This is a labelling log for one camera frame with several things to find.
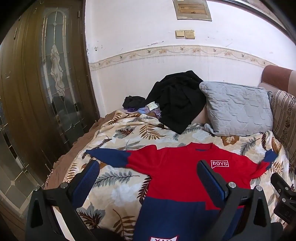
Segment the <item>red and blue knit sweater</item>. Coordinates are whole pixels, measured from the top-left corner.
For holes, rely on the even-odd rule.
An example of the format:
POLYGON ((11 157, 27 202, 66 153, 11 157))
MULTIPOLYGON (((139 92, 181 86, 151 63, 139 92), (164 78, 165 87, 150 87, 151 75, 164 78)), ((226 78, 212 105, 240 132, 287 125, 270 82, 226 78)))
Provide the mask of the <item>red and blue knit sweater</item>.
POLYGON ((206 161, 225 181, 249 189, 250 181, 264 174, 277 158, 268 150, 262 161, 254 163, 212 143, 161 149, 148 145, 133 151, 100 148, 88 154, 114 168, 150 176, 134 240, 200 240, 205 235, 220 210, 197 175, 199 161, 206 161))

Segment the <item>brown ruffled bed sheet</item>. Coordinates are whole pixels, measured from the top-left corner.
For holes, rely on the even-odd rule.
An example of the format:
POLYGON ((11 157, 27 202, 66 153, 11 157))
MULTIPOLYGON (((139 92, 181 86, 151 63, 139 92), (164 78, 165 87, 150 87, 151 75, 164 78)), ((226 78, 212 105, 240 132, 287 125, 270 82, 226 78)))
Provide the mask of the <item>brown ruffled bed sheet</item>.
POLYGON ((93 139, 95 132, 99 130, 105 122, 105 118, 100 118, 96 121, 90 128, 89 132, 85 133, 76 142, 74 142, 70 151, 62 155, 58 161, 54 163, 53 169, 45 182, 45 189, 59 187, 77 154, 93 139))

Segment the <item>leaf pattern fleece blanket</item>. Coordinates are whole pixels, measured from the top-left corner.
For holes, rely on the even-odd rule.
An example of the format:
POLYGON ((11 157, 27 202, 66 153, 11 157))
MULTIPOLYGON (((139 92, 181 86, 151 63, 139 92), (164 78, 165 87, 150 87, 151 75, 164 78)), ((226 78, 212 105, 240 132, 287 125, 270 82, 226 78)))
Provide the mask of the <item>leaf pattern fleece blanket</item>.
POLYGON ((277 154, 271 167, 259 178, 250 181, 250 189, 261 186, 273 222, 280 220, 273 210, 279 195, 270 179, 278 173, 291 189, 295 189, 295 163, 291 162, 282 143, 273 132, 259 132, 248 137, 217 137, 198 123, 189 125, 182 134, 175 133, 156 118, 139 113, 115 111, 104 117, 106 122, 93 139, 77 154, 63 182, 70 182, 86 165, 99 163, 99 175, 82 207, 77 212, 90 230, 112 230, 124 240, 134 240, 134 229, 151 180, 150 176, 129 168, 114 168, 88 154, 92 149, 133 151, 148 145, 158 149, 182 147, 190 143, 212 143, 226 151, 248 157, 254 163, 263 160, 266 152, 277 154))

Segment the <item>striped beige bolster cushion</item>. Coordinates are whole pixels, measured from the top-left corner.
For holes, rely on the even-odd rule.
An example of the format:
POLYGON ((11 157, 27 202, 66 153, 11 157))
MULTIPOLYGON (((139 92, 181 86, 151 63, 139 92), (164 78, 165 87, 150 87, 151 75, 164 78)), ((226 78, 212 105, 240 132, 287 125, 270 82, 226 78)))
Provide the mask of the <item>striped beige bolster cushion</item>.
POLYGON ((273 133, 288 152, 289 160, 295 162, 295 97, 277 90, 271 100, 273 133))

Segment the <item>grey quilted pillow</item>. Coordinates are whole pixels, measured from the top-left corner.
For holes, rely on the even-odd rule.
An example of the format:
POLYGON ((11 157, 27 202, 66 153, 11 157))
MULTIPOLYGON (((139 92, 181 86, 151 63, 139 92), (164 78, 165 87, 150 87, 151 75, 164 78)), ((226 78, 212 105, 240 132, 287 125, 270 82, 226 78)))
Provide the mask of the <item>grey quilted pillow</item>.
POLYGON ((204 81, 210 123, 204 129, 220 137, 250 136, 273 129, 272 93, 262 87, 204 81))

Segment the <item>wooden stained glass door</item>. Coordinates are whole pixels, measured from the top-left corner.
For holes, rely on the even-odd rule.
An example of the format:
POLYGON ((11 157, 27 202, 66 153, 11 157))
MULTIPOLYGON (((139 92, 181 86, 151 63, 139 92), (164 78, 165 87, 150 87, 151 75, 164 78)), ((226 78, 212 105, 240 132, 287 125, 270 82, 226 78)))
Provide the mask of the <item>wooden stained glass door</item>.
POLYGON ((33 190, 99 113, 85 1, 1 1, 1 240, 24 240, 33 190))

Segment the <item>brown padded headboard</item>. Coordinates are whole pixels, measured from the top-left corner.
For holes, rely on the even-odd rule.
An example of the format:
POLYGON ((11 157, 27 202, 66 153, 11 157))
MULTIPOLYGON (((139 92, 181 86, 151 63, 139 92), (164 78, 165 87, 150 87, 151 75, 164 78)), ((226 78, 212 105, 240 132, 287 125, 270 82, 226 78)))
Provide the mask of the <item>brown padded headboard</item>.
POLYGON ((273 93, 282 90, 295 96, 295 75, 295 70, 268 65, 262 72, 259 87, 264 87, 273 93))

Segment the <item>purple patterned cloth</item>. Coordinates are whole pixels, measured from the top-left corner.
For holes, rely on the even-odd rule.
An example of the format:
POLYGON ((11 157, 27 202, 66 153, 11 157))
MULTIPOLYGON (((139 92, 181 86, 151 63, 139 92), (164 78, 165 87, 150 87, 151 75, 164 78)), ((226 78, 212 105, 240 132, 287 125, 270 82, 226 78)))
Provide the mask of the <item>purple patterned cloth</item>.
POLYGON ((145 106, 145 107, 139 108, 137 110, 135 108, 128 108, 128 109, 125 109, 125 111, 127 111, 129 113, 146 114, 148 116, 152 116, 152 117, 155 117, 157 119, 161 118, 161 110, 160 110, 159 106, 152 107, 152 109, 150 109, 148 106, 145 106))

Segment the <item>black garment pile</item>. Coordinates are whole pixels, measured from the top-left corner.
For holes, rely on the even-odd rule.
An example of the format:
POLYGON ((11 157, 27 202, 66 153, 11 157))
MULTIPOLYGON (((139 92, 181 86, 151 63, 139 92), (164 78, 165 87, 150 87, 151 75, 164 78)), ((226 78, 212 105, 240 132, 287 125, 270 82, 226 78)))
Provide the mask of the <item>black garment pile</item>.
POLYGON ((157 103, 161 111, 159 121, 182 134, 206 104, 199 88, 202 82, 192 70, 167 75, 154 84, 145 104, 157 103))

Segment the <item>white paper tag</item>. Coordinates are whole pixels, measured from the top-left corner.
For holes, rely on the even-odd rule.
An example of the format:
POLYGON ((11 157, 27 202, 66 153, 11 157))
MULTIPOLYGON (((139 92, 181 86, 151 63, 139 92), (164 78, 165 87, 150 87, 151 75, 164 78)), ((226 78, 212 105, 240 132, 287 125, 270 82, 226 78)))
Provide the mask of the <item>white paper tag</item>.
POLYGON ((155 102, 153 101, 153 102, 149 103, 149 104, 147 105, 147 107, 148 107, 149 111, 153 111, 154 109, 157 109, 159 106, 158 106, 157 103, 155 103, 155 102))

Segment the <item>small black cloth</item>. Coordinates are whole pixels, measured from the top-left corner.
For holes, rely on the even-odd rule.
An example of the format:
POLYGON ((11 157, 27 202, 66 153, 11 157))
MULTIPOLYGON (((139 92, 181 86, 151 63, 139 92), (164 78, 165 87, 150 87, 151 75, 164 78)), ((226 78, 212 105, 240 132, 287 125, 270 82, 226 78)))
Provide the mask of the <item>small black cloth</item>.
POLYGON ((141 96, 127 96, 122 104, 123 109, 128 110, 129 112, 135 112, 139 108, 145 106, 145 98, 141 96))

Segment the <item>left gold wall switch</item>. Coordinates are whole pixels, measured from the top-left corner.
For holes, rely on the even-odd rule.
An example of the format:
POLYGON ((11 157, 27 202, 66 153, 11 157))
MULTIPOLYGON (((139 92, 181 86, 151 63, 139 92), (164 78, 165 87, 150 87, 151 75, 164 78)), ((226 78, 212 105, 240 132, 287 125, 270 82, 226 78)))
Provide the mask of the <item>left gold wall switch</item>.
POLYGON ((185 31, 184 30, 175 30, 175 37, 176 37, 176 39, 185 38, 185 31))

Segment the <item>framed wall panel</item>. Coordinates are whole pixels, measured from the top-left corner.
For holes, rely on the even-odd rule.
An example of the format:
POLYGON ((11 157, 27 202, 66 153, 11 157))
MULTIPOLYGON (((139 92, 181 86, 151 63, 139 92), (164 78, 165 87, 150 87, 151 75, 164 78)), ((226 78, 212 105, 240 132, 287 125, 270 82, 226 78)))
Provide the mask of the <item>framed wall panel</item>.
POLYGON ((173 0, 173 3, 178 20, 212 20, 205 0, 173 0))

